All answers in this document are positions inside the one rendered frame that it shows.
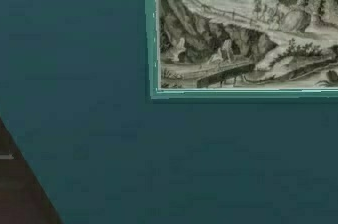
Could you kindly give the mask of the teal framed landscape picture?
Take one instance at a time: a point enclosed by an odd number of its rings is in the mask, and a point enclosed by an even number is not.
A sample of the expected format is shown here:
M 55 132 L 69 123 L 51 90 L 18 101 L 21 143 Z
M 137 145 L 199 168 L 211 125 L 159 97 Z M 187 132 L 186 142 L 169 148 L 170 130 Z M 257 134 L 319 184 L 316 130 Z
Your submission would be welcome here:
M 338 97 L 338 0 L 145 0 L 154 100 Z

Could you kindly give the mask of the dark brown wooden cabinet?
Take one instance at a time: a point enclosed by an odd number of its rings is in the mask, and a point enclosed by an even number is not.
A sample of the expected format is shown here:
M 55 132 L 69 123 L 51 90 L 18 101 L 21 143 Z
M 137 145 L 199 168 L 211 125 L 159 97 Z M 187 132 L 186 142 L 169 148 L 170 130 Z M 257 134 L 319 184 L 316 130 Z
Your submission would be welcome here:
M 1 117 L 0 224 L 64 224 Z

